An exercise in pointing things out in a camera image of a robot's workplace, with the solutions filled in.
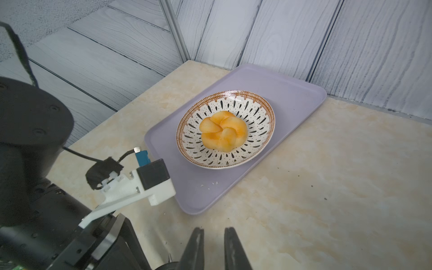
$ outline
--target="plate rim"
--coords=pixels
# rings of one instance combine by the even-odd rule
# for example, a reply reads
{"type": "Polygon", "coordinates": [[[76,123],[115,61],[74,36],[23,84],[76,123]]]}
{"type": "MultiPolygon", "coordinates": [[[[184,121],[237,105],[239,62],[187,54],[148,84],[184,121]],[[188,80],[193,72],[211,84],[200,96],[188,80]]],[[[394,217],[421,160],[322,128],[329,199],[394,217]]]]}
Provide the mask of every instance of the plate rim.
{"type": "Polygon", "coordinates": [[[194,164],[194,165],[196,165],[196,166],[198,166],[198,167],[201,167],[201,168],[206,168],[206,169],[212,169],[212,170],[221,170],[221,169],[227,169],[227,168],[233,168],[233,167],[237,167],[237,166],[240,166],[240,165],[242,165],[242,164],[245,164],[245,163],[247,163],[248,161],[251,161],[251,160],[253,160],[259,153],[261,153],[263,150],[264,150],[264,148],[266,148],[266,146],[267,146],[267,144],[270,142],[270,140],[271,140],[271,138],[273,137],[273,134],[274,134],[274,129],[275,129],[275,126],[276,126],[276,116],[275,116],[275,114],[274,114],[274,111],[273,111],[273,108],[272,108],[272,106],[270,105],[270,103],[265,99],[265,98],[263,98],[262,96],[260,96],[260,95],[258,95],[258,94],[255,94],[255,93],[253,93],[253,92],[250,92],[250,91],[245,91],[245,90],[227,90],[227,91],[220,91],[220,92],[216,92],[216,93],[213,93],[213,94],[211,94],[211,95],[208,95],[208,96],[206,96],[206,97],[204,97],[204,98],[202,98],[202,99],[200,99],[199,101],[197,101],[197,102],[195,102],[187,111],[186,111],[186,113],[182,116],[182,118],[181,118],[181,120],[180,120],[180,122],[178,123],[178,126],[177,126],[177,131],[176,131],[176,134],[175,134],[175,140],[176,140],[176,144],[177,144],[177,148],[178,148],[178,150],[179,150],[179,152],[181,153],[181,155],[187,160],[187,161],[189,161],[190,163],[192,163],[192,164],[194,164]],[[241,96],[241,97],[243,97],[243,98],[245,98],[245,95],[244,94],[246,94],[246,98],[250,98],[250,99],[252,99],[253,100],[253,102],[255,103],[255,102],[257,102],[257,101],[255,101],[254,100],[254,97],[252,96],[252,95],[255,95],[255,96],[258,96],[259,98],[261,98],[262,100],[264,100],[264,102],[268,105],[268,107],[269,107],[269,111],[271,112],[271,114],[273,115],[273,125],[272,124],[270,124],[270,129],[269,129],[269,131],[271,130],[271,133],[270,133],[270,135],[269,136],[267,136],[267,141],[265,142],[265,144],[263,145],[263,147],[261,147],[261,149],[260,150],[258,150],[258,152],[256,152],[254,155],[252,155],[252,156],[250,156],[249,158],[247,158],[247,159],[245,159],[245,160],[243,160],[242,162],[240,162],[240,163],[237,163],[237,164],[234,164],[234,165],[228,165],[228,166],[223,166],[223,167],[210,167],[210,166],[203,166],[203,165],[201,165],[201,164],[198,164],[198,163],[195,163],[194,161],[192,161],[192,160],[190,160],[190,159],[188,159],[185,155],[184,155],[184,153],[181,151],[181,147],[180,147],[180,145],[181,145],[181,139],[180,139],[180,133],[182,133],[182,130],[181,130],[181,124],[182,124],[182,122],[184,121],[184,119],[185,119],[185,117],[187,116],[187,118],[189,118],[191,115],[192,115],[192,113],[191,112],[189,112],[193,107],[195,107],[195,105],[196,104],[198,104],[198,103],[200,103],[201,101],[203,101],[203,100],[205,100],[205,99],[207,99],[207,98],[209,98],[209,97],[211,97],[211,96],[217,96],[217,95],[221,95],[221,94],[227,94],[226,96],[225,96],[225,98],[228,98],[228,97],[232,97],[232,96],[234,96],[234,97],[237,97],[237,96],[241,96]]]}

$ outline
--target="tray rim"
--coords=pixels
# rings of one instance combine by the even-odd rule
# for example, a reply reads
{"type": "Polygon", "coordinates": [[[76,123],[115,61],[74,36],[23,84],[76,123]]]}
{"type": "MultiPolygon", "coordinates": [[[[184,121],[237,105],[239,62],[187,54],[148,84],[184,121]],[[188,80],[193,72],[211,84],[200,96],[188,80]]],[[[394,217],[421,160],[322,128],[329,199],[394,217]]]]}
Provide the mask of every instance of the tray rim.
{"type": "MultiPolygon", "coordinates": [[[[309,85],[312,83],[308,83],[306,81],[300,80],[300,79],[296,79],[293,77],[289,77],[287,75],[272,71],[270,69],[264,68],[264,67],[260,67],[258,65],[254,65],[254,64],[242,64],[238,67],[236,67],[235,69],[233,69],[231,72],[229,72],[228,74],[226,74],[225,76],[223,76],[222,78],[220,78],[219,80],[215,81],[213,84],[211,84],[210,86],[208,86],[207,88],[205,88],[204,90],[202,90],[201,92],[199,92],[198,94],[196,94],[193,98],[191,98],[189,101],[187,101],[186,103],[184,103],[182,106],[180,106],[177,110],[175,110],[174,112],[172,112],[170,115],[168,115],[167,117],[165,117],[164,119],[162,119],[160,122],[156,123],[153,127],[149,128],[149,130],[146,132],[146,134],[144,135],[144,143],[146,144],[146,147],[148,148],[148,150],[150,151],[150,153],[155,157],[155,159],[160,159],[161,157],[158,155],[156,149],[153,147],[152,144],[149,143],[149,137],[151,135],[152,132],[154,132],[154,130],[156,129],[157,126],[159,126],[161,123],[167,121],[170,117],[172,117],[173,115],[178,114],[179,111],[183,110],[185,107],[190,107],[190,103],[193,102],[193,104],[195,104],[196,102],[194,100],[197,99],[197,97],[199,97],[201,94],[203,94],[206,91],[210,91],[211,89],[215,88],[216,86],[218,86],[219,84],[221,84],[223,81],[225,81],[226,79],[232,77],[233,75],[235,75],[237,72],[243,70],[243,69],[260,69],[262,70],[262,72],[265,72],[266,75],[271,75],[271,76],[282,76],[285,78],[290,79],[291,83],[294,85],[297,85],[299,87],[304,87],[305,84],[309,85]]],[[[293,131],[295,131],[306,119],[308,119],[325,101],[325,99],[327,98],[327,92],[324,90],[324,88],[312,84],[316,87],[316,90],[321,91],[321,93],[323,94],[321,101],[317,104],[317,106],[315,106],[310,114],[308,114],[303,121],[301,121],[295,128],[293,128],[293,130],[289,133],[287,133],[284,137],[282,137],[280,140],[276,141],[275,145],[273,147],[270,148],[266,148],[266,152],[264,153],[264,155],[262,155],[261,157],[255,157],[253,160],[251,160],[251,162],[253,161],[253,163],[250,163],[251,166],[245,171],[243,172],[238,179],[236,179],[235,181],[233,181],[226,190],[224,190],[223,192],[221,192],[221,194],[219,194],[219,196],[217,196],[214,200],[212,200],[205,208],[196,211],[196,212],[192,212],[189,211],[187,209],[184,208],[184,206],[182,205],[182,203],[178,200],[177,196],[175,196],[175,200],[177,201],[177,204],[179,205],[180,209],[189,214],[189,215],[199,215],[205,211],[207,211],[211,206],[213,206],[221,197],[223,197],[229,190],[231,190],[231,188],[236,185],[241,179],[243,179],[245,177],[245,175],[247,175],[261,160],[263,160],[271,151],[273,151],[273,149],[275,149],[281,142],[283,142],[283,140],[285,140],[293,131]]]]}

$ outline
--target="wood grain wall panel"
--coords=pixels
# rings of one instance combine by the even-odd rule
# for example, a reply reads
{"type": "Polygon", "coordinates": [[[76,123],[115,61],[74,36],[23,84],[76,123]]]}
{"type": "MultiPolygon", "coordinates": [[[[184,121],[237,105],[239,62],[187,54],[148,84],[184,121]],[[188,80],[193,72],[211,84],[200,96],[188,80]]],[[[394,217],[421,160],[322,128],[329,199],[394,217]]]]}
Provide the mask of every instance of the wood grain wall panel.
{"type": "Polygon", "coordinates": [[[339,0],[263,0],[241,64],[306,80],[339,0]]]}
{"type": "Polygon", "coordinates": [[[171,33],[109,7],[69,28],[164,76],[183,64],[171,33]]]}
{"type": "Polygon", "coordinates": [[[432,1],[345,0],[311,82],[432,119],[432,1]]]}
{"type": "Polygon", "coordinates": [[[178,9],[182,1],[184,0],[171,0],[172,8],[174,9],[176,15],[178,14],[178,9]]]}
{"type": "Polygon", "coordinates": [[[115,110],[120,110],[163,78],[70,29],[42,39],[28,48],[27,54],[36,63],[115,110]]]}
{"type": "Polygon", "coordinates": [[[158,0],[115,0],[108,6],[169,31],[158,0]]]}
{"type": "Polygon", "coordinates": [[[192,60],[195,60],[215,0],[183,0],[177,21],[192,60]]]}
{"type": "Polygon", "coordinates": [[[214,0],[196,61],[238,66],[262,0],[214,0]]]}
{"type": "MultiPolygon", "coordinates": [[[[76,142],[115,113],[42,67],[34,63],[30,63],[30,66],[38,80],[39,87],[63,102],[73,115],[75,124],[66,146],[76,142]]],[[[0,76],[31,84],[29,75],[21,66],[18,57],[0,63],[0,76]]]]}

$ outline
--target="plate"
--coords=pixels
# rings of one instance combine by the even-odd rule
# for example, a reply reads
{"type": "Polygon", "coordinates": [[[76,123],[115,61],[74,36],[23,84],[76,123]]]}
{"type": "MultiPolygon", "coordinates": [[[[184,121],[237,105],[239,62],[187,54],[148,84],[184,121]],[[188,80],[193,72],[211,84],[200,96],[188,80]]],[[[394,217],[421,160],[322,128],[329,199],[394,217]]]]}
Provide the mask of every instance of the plate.
{"type": "Polygon", "coordinates": [[[180,153],[193,164],[208,169],[239,166],[258,155],[270,141],[275,117],[270,104],[261,96],[248,91],[232,90],[215,93],[195,103],[177,127],[180,153]],[[218,111],[229,111],[246,122],[246,142],[231,152],[206,148],[201,141],[201,121],[218,111]]]}

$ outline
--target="white mount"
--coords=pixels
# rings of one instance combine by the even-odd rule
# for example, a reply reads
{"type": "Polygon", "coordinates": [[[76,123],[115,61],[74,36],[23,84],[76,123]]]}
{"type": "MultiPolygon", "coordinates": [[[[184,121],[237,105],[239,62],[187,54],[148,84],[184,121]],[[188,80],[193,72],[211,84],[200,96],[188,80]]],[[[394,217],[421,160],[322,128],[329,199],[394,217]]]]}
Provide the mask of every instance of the white mount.
{"type": "Polygon", "coordinates": [[[130,175],[132,179],[112,172],[110,176],[113,180],[102,181],[103,188],[100,191],[105,195],[105,201],[85,216],[78,226],[85,228],[93,220],[146,197],[149,198],[150,205],[154,206],[175,195],[171,179],[145,190],[137,170],[131,171],[130,175]]]}

